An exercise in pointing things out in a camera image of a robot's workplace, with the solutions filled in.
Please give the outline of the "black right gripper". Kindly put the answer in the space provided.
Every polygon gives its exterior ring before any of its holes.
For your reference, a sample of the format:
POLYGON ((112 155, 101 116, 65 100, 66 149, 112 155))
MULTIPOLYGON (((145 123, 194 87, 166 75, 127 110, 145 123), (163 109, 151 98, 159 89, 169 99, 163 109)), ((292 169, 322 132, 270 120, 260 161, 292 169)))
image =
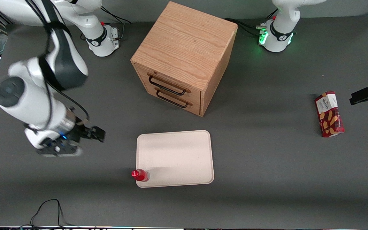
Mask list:
POLYGON ((84 124, 75 125, 72 130, 70 130, 66 135, 66 144, 77 143, 81 144, 86 140, 98 140, 104 142, 106 132, 99 128, 98 126, 93 126, 91 128, 86 127, 84 124))

